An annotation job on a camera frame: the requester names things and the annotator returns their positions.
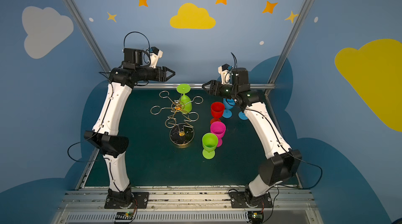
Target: wire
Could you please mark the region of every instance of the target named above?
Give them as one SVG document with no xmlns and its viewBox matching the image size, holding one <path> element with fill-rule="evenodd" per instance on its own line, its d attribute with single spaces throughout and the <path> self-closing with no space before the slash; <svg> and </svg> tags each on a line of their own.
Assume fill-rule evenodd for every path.
<svg viewBox="0 0 402 224">
<path fill-rule="evenodd" d="M 99 71 L 99 74 L 101 74 L 102 76 L 104 76 L 104 77 L 109 81 L 109 84 L 112 86 L 112 95 L 111 95 L 111 97 L 112 97 L 112 96 L 113 96 L 113 93 L 114 93 L 113 84 L 112 84 L 112 82 L 109 80 L 109 78 L 108 78 L 107 76 L 105 76 L 105 74 L 108 74 L 108 73 L 110 73 L 110 72 L 101 72 L 101 71 Z M 104 121 L 104 118 L 105 118 L 106 113 L 107 113 L 107 109 L 109 108 L 109 104 L 110 104 L 110 99 L 109 99 L 109 103 L 108 103 L 108 105 L 107 105 L 107 107 L 106 107 L 106 111 L 105 111 L 105 113 L 104 113 L 104 115 L 103 115 L 103 119 L 102 119 L 102 121 L 101 121 L 100 124 L 102 124 L 103 121 Z M 99 129 L 95 132 L 95 134 L 97 134 L 97 133 L 100 131 L 101 128 L 102 128 L 102 127 L 99 127 Z M 93 136 L 91 136 L 91 137 L 89 137 L 89 138 L 87 138 L 87 139 L 85 139 L 85 140 L 83 140 L 83 141 L 78 141 L 78 142 L 72 144 L 71 146 L 69 146 L 69 147 L 67 148 L 67 155 L 69 156 L 69 158 L 72 159 L 72 160 L 75 161 L 75 162 L 80 162 L 80 163 L 95 162 L 95 161 L 100 161 L 100 160 L 102 160 L 102 159 L 96 159 L 96 160 L 93 160 L 93 161 L 78 161 L 78 160 L 74 159 L 73 157 L 71 157 L 71 155 L 70 155 L 70 148 L 72 148 L 72 147 L 73 147 L 74 145 L 76 145 L 76 144 L 79 144 L 79 143 L 82 143 L 82 142 L 84 142 L 84 141 L 87 141 L 87 140 L 91 139 L 92 137 L 93 137 Z"/>
<path fill-rule="evenodd" d="M 139 84 L 136 82 L 136 83 L 135 83 L 135 86 L 146 86 L 147 84 L 149 84 L 149 81 L 147 81 L 147 83 L 144 84 L 144 85 L 139 85 Z"/>
<path fill-rule="evenodd" d="M 230 53 L 233 56 L 233 60 L 234 60 L 234 68 L 237 68 L 237 58 L 234 56 L 233 53 Z"/>
<path fill-rule="evenodd" d="M 143 36 L 145 37 L 145 39 L 148 41 L 149 52 L 151 51 L 151 46 L 150 46 L 150 44 L 149 44 L 149 40 L 148 40 L 147 36 L 145 36 L 143 33 L 138 32 L 138 31 L 132 31 L 132 32 L 128 33 L 128 34 L 124 37 L 124 40 L 123 40 L 123 46 L 124 46 L 124 48 L 125 48 L 125 38 L 126 38 L 129 34 L 131 34 L 131 33 L 138 33 L 138 34 L 143 35 Z"/>
<path fill-rule="evenodd" d="M 279 138 L 278 138 L 278 136 L 277 136 L 277 134 L 276 134 L 276 132 L 275 132 L 275 130 L 274 130 L 274 127 L 272 126 L 271 122 L 267 119 L 267 117 L 266 117 L 264 114 L 262 114 L 261 112 L 256 111 L 256 110 L 252 110 L 252 109 L 247 109 L 247 108 L 246 108 L 245 110 L 248 110 L 248 111 L 255 111 L 255 112 L 258 112 L 259 114 L 261 114 L 261 115 L 265 118 L 265 120 L 268 121 L 268 123 L 269 123 L 269 125 L 271 126 L 272 131 L 274 132 L 275 137 L 277 138 L 277 141 L 278 141 L 279 145 L 282 147 L 282 149 L 283 149 L 287 154 L 289 154 L 290 156 L 294 157 L 290 152 L 286 151 L 286 150 L 283 148 L 283 146 L 282 146 L 281 142 L 279 141 Z M 306 188 L 298 188 L 298 189 L 311 189 L 311 188 L 317 186 L 317 184 L 319 183 L 319 181 L 320 181 L 321 178 L 322 178 L 322 168 L 321 168 L 320 166 L 318 166 L 318 165 L 314 165 L 314 164 L 309 163 L 309 162 L 307 162 L 307 161 L 304 161 L 304 160 L 302 160 L 302 159 L 300 159 L 300 158 L 297 158 L 297 157 L 294 157 L 294 158 L 297 159 L 297 160 L 299 160 L 299 161 L 302 161 L 302 162 L 304 162 L 304 163 L 306 163 L 306 164 L 308 164 L 308 165 L 316 166 L 316 167 L 318 167 L 318 168 L 320 169 L 320 171 L 321 171 L 321 174 L 320 174 L 320 177 L 319 177 L 318 181 L 317 181 L 313 186 L 311 186 L 311 187 L 306 187 Z"/>
<path fill-rule="evenodd" d="M 72 148 L 74 145 L 76 145 L 76 144 L 79 144 L 79 143 L 82 143 L 82 142 L 84 142 L 84 141 L 87 141 L 87 140 L 89 140 L 90 138 L 92 138 L 92 136 L 90 136 L 89 138 L 87 138 L 87 139 L 85 139 L 85 140 L 83 140 L 83 141 L 79 141 L 79 142 L 77 142 L 77 143 L 74 143 L 74 144 L 72 144 L 71 146 L 69 146 L 69 148 L 67 149 L 67 155 L 70 157 L 70 159 L 72 159 L 73 161 L 76 161 L 76 162 L 80 162 L 80 163 L 88 163 L 88 162 L 95 162 L 95 161 L 100 161 L 101 159 L 96 159 L 96 160 L 93 160 L 93 161 L 78 161 L 78 160 L 76 160 L 76 159 L 73 159 L 71 156 L 70 156 L 70 148 Z"/>
<path fill-rule="evenodd" d="M 103 158 L 103 159 L 107 159 L 109 160 L 109 173 L 110 173 L 110 177 L 112 177 L 112 181 L 113 184 L 115 185 L 116 189 L 119 191 L 119 193 L 121 193 L 122 191 L 120 191 L 120 189 L 117 187 L 116 183 L 115 183 L 115 179 L 113 178 L 113 174 L 112 174 L 112 161 L 109 158 Z"/>
<path fill-rule="evenodd" d="M 272 216 L 272 213 L 274 212 L 275 200 L 276 200 L 276 197 L 279 195 L 279 187 L 276 187 L 276 188 L 278 189 L 278 193 L 276 194 L 276 196 L 275 196 L 275 198 L 274 198 L 274 201 L 272 201 L 272 210 L 271 210 L 271 214 L 270 214 L 269 217 L 268 217 L 265 221 L 263 221 L 262 223 L 264 223 L 264 222 L 266 222 L 267 220 L 269 220 L 269 218 L 271 218 L 271 216 Z"/>
<path fill-rule="evenodd" d="M 289 188 L 299 188 L 299 187 L 291 187 L 291 186 L 281 185 L 281 184 L 279 184 L 278 186 L 289 187 Z"/>
<path fill-rule="evenodd" d="M 133 220 L 135 220 L 135 218 L 137 217 L 137 213 L 138 213 L 138 203 L 137 203 L 137 200 L 136 200 L 135 198 L 134 198 L 134 200 L 135 200 L 135 208 L 134 208 L 133 215 L 134 215 L 134 213 L 135 213 L 135 216 L 131 219 L 130 222 L 127 222 L 127 224 L 130 224 L 131 222 L 133 222 Z"/>
</svg>

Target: vertical metal pole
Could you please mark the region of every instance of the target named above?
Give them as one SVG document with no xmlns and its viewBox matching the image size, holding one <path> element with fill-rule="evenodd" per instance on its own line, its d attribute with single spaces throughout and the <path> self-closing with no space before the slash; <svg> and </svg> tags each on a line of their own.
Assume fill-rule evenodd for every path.
<svg viewBox="0 0 402 224">
<path fill-rule="evenodd" d="M 83 33 L 86 41 L 88 42 L 89 46 L 91 47 L 93 53 L 95 54 L 96 58 L 98 59 L 100 65 L 102 66 L 104 72 L 110 72 L 110 66 L 107 62 L 106 58 L 104 57 L 102 51 L 99 48 L 99 45 L 95 38 L 93 37 L 89 27 L 84 21 L 84 18 L 78 9 L 77 4 L 74 0 L 63 0 L 67 9 L 70 11 L 71 15 L 73 16 L 74 20 L 76 21 L 78 27 L 80 28 L 81 32 Z"/>
<path fill-rule="evenodd" d="M 299 15 L 296 17 L 296 21 L 293 24 L 293 27 L 290 31 L 289 37 L 286 40 L 285 46 L 279 55 L 278 61 L 276 62 L 276 65 L 274 67 L 274 70 L 271 73 L 271 76 L 269 77 L 268 83 L 274 84 L 279 72 L 281 71 L 283 64 L 285 63 L 285 60 L 287 56 L 289 55 L 290 49 L 293 46 L 293 43 L 296 40 L 296 37 L 299 34 L 299 31 L 304 23 L 305 18 L 307 17 L 307 14 L 313 5 L 314 0 L 304 0 L 303 4 L 301 5 Z M 268 99 L 268 94 L 270 90 L 265 90 L 264 94 L 265 97 Z"/>
</svg>

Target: glass base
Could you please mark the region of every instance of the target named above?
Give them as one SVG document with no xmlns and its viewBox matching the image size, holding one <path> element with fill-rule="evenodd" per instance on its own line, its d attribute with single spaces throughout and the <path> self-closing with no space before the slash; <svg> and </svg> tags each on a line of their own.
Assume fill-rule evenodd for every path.
<svg viewBox="0 0 402 224">
<path fill-rule="evenodd" d="M 202 151 L 202 156 L 204 156 L 204 158 L 206 159 L 211 159 L 213 157 L 215 157 L 215 151 L 212 152 L 207 152 L 205 151 L 205 149 Z"/>
</svg>

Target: metal hook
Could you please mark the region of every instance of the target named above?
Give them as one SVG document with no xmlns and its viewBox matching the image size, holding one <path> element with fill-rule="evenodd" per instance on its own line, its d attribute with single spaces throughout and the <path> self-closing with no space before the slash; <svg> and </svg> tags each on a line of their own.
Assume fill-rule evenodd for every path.
<svg viewBox="0 0 402 224">
<path fill-rule="evenodd" d="M 170 116 L 168 116 L 168 119 L 166 119 L 166 121 L 165 121 L 165 126 L 166 127 L 168 127 L 168 128 L 173 128 L 174 126 L 177 126 L 177 120 L 176 120 L 176 118 L 174 117 L 174 115 L 176 114 L 176 112 L 173 114 L 173 115 L 170 115 Z"/>
<path fill-rule="evenodd" d="M 189 121 L 191 121 L 191 122 L 194 122 L 194 121 L 197 121 L 199 118 L 200 118 L 200 116 L 199 116 L 199 114 L 197 113 L 197 112 L 195 112 L 195 111 L 192 111 L 192 112 L 189 112 L 188 113 L 188 115 L 190 115 L 190 114 L 196 114 L 197 115 L 197 118 L 195 119 L 195 120 L 192 120 L 191 118 L 190 118 L 190 116 L 186 116 L 186 115 L 183 115 L 185 118 L 187 118 Z"/>
<path fill-rule="evenodd" d="M 160 110 L 158 111 L 158 113 L 153 113 L 153 112 L 152 112 L 152 109 L 155 108 L 155 107 L 160 108 L 160 106 L 154 106 L 154 107 L 152 107 L 151 110 L 149 110 L 149 111 L 150 111 L 151 114 L 153 114 L 153 115 L 158 115 L 163 109 L 170 109 L 170 107 L 163 107 L 163 108 L 160 108 Z"/>
<path fill-rule="evenodd" d="M 167 92 L 168 95 L 163 97 L 163 96 L 161 95 L 163 92 Z M 161 91 L 161 92 L 159 92 L 159 96 L 160 96 L 161 98 L 168 98 L 172 103 L 174 103 L 173 100 L 171 100 L 171 99 L 168 97 L 168 96 L 169 96 L 169 92 L 168 92 L 168 91 Z"/>
<path fill-rule="evenodd" d="M 202 97 L 200 97 L 200 96 L 196 96 L 196 97 L 193 98 L 193 101 L 198 97 L 201 98 L 201 102 L 199 102 L 199 103 L 194 102 L 194 103 L 199 105 L 200 103 L 204 102 L 204 99 Z"/>
</svg>

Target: black cable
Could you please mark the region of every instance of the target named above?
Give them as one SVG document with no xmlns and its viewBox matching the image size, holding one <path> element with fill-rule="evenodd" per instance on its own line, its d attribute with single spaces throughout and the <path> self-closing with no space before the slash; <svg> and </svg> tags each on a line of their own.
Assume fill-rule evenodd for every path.
<svg viewBox="0 0 402 224">
<path fill-rule="evenodd" d="M 291 187 L 291 186 L 281 185 L 281 184 L 279 184 L 278 186 L 283 186 L 283 187 L 289 187 L 289 188 L 296 188 L 296 189 L 299 189 L 299 187 Z"/>
<path fill-rule="evenodd" d="M 264 220 L 262 223 L 265 223 L 267 220 L 269 220 L 269 218 L 271 218 L 271 216 L 272 216 L 272 213 L 274 212 L 275 199 L 276 199 L 276 197 L 279 195 L 279 187 L 277 187 L 277 189 L 278 189 L 278 193 L 276 194 L 276 196 L 275 196 L 275 198 L 274 198 L 274 201 L 272 201 L 272 210 L 271 210 L 271 214 L 269 215 L 268 219 Z"/>
<path fill-rule="evenodd" d="M 73 159 L 71 156 L 70 156 L 70 148 L 72 148 L 72 146 L 74 146 L 74 145 L 76 145 L 76 144 L 79 144 L 79 143 L 82 143 L 82 142 L 84 142 L 84 141 L 87 141 L 87 140 L 89 140 L 90 138 L 92 138 L 92 136 L 90 136 L 89 138 L 87 138 L 87 139 L 85 139 L 85 140 L 83 140 L 83 141 L 79 141 L 79 142 L 77 142 L 77 143 L 74 143 L 74 144 L 72 144 L 71 146 L 69 146 L 69 148 L 67 148 L 67 155 L 70 157 L 70 159 L 72 159 L 73 161 L 76 161 L 76 162 L 80 162 L 80 163 L 88 163 L 88 162 L 95 162 L 95 161 L 100 161 L 101 159 L 96 159 L 96 160 L 93 160 L 93 161 L 78 161 L 78 160 L 76 160 L 76 159 Z"/>
<path fill-rule="evenodd" d="M 274 127 L 272 126 L 271 122 L 267 119 L 267 117 L 266 117 L 264 114 L 262 114 L 261 112 L 256 111 L 256 110 L 252 110 L 252 109 L 245 109 L 245 110 L 248 110 L 248 111 L 255 111 L 255 112 L 258 112 L 259 114 L 261 114 L 261 115 L 265 118 L 265 120 L 269 123 L 269 125 L 271 126 L 272 131 L 274 132 L 275 137 L 277 138 L 277 141 L 278 141 L 279 145 L 282 147 L 282 149 L 283 149 L 287 154 L 289 154 L 290 156 L 294 157 L 290 152 L 286 151 L 286 150 L 283 148 L 283 146 L 282 146 L 281 142 L 279 141 L 279 138 L 278 138 L 278 136 L 277 136 L 277 134 L 276 134 L 276 132 L 275 132 L 275 130 L 274 130 Z M 306 187 L 306 188 L 298 188 L 298 189 L 311 189 L 311 188 L 314 188 L 315 186 L 317 186 L 317 184 L 319 183 L 319 181 L 320 181 L 321 178 L 322 178 L 322 168 L 321 168 L 320 166 L 318 166 L 318 165 L 314 165 L 314 164 L 309 163 L 309 162 L 307 162 L 307 161 L 304 161 L 304 160 L 302 160 L 302 159 L 300 159 L 300 158 L 297 158 L 297 157 L 294 157 L 294 158 L 297 159 L 297 160 L 299 160 L 299 161 L 302 161 L 302 162 L 304 162 L 304 163 L 306 163 L 306 164 L 308 164 L 308 165 L 316 166 L 316 167 L 318 167 L 318 168 L 320 169 L 320 171 L 321 171 L 321 174 L 320 174 L 320 177 L 319 177 L 318 181 L 317 181 L 313 186 L 311 186 L 311 187 Z"/>
<path fill-rule="evenodd" d="M 135 86 L 146 86 L 147 84 L 149 84 L 149 81 L 147 81 L 147 83 L 144 84 L 144 85 L 139 85 L 139 84 L 136 82 L 136 83 L 135 83 Z"/>
<path fill-rule="evenodd" d="M 143 33 L 138 32 L 138 31 L 132 31 L 132 32 L 128 33 L 128 34 L 124 37 L 124 40 L 123 40 L 123 46 L 124 46 L 124 48 L 125 48 L 125 38 L 126 38 L 129 34 L 131 34 L 131 33 L 138 33 L 138 34 L 143 35 L 143 36 L 147 39 L 147 41 L 148 41 L 148 48 L 149 48 L 149 52 L 151 53 L 151 46 L 150 46 L 150 44 L 149 44 L 149 40 L 148 40 L 147 36 L 145 36 Z"/>
<path fill-rule="evenodd" d="M 237 58 L 234 56 L 233 53 L 230 53 L 233 56 L 233 60 L 234 60 L 234 68 L 237 68 Z"/>
<path fill-rule="evenodd" d="M 135 200 L 135 208 L 134 208 L 135 216 L 131 219 L 130 222 L 127 222 L 127 224 L 130 224 L 131 222 L 133 222 L 133 220 L 135 220 L 135 218 L 137 217 L 137 213 L 138 213 L 138 203 L 137 203 L 137 200 L 136 200 L 136 199 L 134 199 L 134 200 Z"/>
<path fill-rule="evenodd" d="M 237 191 L 236 189 L 232 188 L 232 189 L 229 189 L 228 193 L 230 193 L 231 191 L 239 192 L 239 191 Z"/>
<path fill-rule="evenodd" d="M 109 84 L 112 86 L 112 95 L 111 95 L 111 97 L 112 97 L 112 96 L 113 96 L 113 93 L 114 93 L 113 84 L 112 84 L 112 82 L 109 80 L 109 78 L 104 75 L 104 73 L 105 73 L 105 74 L 108 74 L 108 73 L 110 73 L 110 72 L 100 72 L 100 71 L 99 71 L 99 74 L 101 74 L 102 76 L 104 76 L 104 77 L 109 81 Z M 102 119 L 102 121 L 101 121 L 101 124 L 102 124 L 103 121 L 104 121 L 104 117 L 106 116 L 107 109 L 109 108 L 109 104 L 110 104 L 110 99 L 109 99 L 109 103 L 108 103 L 108 105 L 107 105 L 107 107 L 106 107 L 106 111 L 105 111 L 105 113 L 104 113 L 104 115 L 103 115 L 103 119 Z M 76 145 L 76 144 L 79 144 L 79 143 L 82 143 L 82 142 L 84 142 L 84 141 L 87 141 L 87 140 L 89 140 L 90 138 L 92 138 L 92 136 L 89 137 L 89 138 L 87 138 L 87 139 L 85 139 L 85 140 L 83 140 L 83 141 L 78 141 L 78 142 L 76 142 L 76 143 L 74 143 L 74 144 L 72 144 L 71 146 L 68 147 L 68 149 L 67 149 L 67 155 L 70 157 L 70 159 L 72 159 L 72 160 L 75 161 L 75 162 L 80 162 L 80 163 L 95 162 L 95 161 L 101 160 L 101 159 L 96 159 L 96 160 L 93 160 L 93 161 L 85 161 L 85 162 L 84 162 L 84 161 L 78 161 L 78 160 L 76 160 L 76 159 L 73 159 L 73 158 L 70 156 L 70 148 L 72 148 L 72 147 L 73 147 L 74 145 Z"/>
</svg>

